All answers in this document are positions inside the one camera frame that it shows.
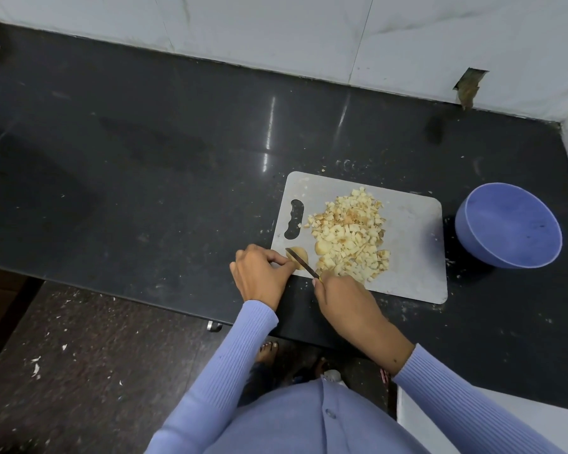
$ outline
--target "knife blade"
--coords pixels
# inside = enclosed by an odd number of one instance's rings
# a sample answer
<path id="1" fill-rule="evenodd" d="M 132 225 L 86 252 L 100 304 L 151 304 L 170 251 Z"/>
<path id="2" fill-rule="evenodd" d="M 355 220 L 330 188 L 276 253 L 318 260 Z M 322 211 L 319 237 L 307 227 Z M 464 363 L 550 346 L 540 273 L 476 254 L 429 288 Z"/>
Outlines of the knife blade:
<path id="1" fill-rule="evenodd" d="M 285 248 L 284 250 L 286 250 L 290 256 L 292 256 L 294 259 L 296 259 L 297 262 L 298 262 L 301 266 L 303 266 L 303 268 L 305 268 L 305 270 L 306 270 L 307 272 L 310 273 L 310 276 L 312 276 L 312 277 L 314 277 L 314 278 L 316 278 L 316 279 L 318 279 L 318 280 L 322 280 L 322 279 L 320 278 L 320 276 L 317 274 L 317 272 L 314 271 L 313 269 L 311 269 L 311 266 L 308 265 L 308 264 L 305 262 L 305 260 L 304 260 L 303 258 L 301 258 L 299 255 L 297 255 L 297 254 L 294 252 L 294 250 L 291 250 L 291 249 L 289 249 L 289 248 Z"/>

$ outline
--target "left hand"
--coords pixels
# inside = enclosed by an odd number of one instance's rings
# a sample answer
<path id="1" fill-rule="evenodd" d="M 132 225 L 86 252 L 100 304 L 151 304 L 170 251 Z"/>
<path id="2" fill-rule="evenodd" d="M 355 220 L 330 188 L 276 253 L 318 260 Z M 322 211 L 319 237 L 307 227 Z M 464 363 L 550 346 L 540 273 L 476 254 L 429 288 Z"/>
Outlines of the left hand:
<path id="1" fill-rule="evenodd" d="M 272 262 L 280 267 L 272 267 Z M 246 250 L 235 253 L 235 262 L 229 264 L 229 270 L 244 301 L 261 301 L 275 311 L 295 264 L 274 250 L 250 244 Z"/>

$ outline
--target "blue sweater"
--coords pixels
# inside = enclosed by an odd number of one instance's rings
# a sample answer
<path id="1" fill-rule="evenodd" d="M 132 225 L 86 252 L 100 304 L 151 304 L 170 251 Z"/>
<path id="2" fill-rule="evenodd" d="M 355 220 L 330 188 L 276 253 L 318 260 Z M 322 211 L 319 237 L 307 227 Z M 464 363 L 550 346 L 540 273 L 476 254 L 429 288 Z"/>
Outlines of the blue sweater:
<path id="1" fill-rule="evenodd" d="M 154 434 L 147 453 L 427 453 L 368 400 L 324 379 L 236 405 L 275 313 L 244 303 L 196 382 Z M 421 346 L 395 377 L 462 454 L 561 453 Z"/>

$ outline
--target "purple bowl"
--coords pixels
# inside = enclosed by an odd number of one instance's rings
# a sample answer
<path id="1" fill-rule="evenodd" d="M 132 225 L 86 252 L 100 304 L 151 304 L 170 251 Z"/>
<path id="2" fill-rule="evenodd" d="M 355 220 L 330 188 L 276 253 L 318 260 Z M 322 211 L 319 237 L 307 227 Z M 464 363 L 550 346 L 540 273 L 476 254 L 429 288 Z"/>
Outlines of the purple bowl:
<path id="1" fill-rule="evenodd" d="M 463 247 L 492 266 L 529 269 L 561 251 L 561 230 L 534 194 L 507 183 L 486 183 L 463 201 L 454 222 Z"/>

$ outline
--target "white cutting board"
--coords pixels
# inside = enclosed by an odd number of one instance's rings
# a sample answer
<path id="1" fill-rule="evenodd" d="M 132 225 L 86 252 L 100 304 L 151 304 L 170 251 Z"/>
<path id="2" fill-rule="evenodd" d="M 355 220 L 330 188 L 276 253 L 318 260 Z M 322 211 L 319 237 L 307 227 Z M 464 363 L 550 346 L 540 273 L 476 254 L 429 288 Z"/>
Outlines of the white cutting board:
<path id="1" fill-rule="evenodd" d="M 303 247 L 309 255 L 309 264 L 315 268 L 319 256 L 314 251 L 316 239 L 311 228 L 303 228 L 307 216 L 324 212 L 325 202 L 337 196 L 348 196 L 353 189 L 364 186 L 376 200 L 383 203 L 379 209 L 385 218 L 385 236 L 379 250 L 391 252 L 389 269 L 366 282 L 367 289 L 418 301 L 440 305 L 448 298 L 446 258 L 441 216 L 441 204 L 433 197 L 378 188 L 367 184 L 346 182 L 321 175 L 291 172 L 288 175 L 280 213 L 275 224 L 271 248 L 282 255 L 286 247 Z M 299 236 L 288 240 L 288 230 L 293 207 L 298 199 L 303 203 L 303 219 Z M 296 275 L 311 278 L 306 270 L 295 271 Z"/>

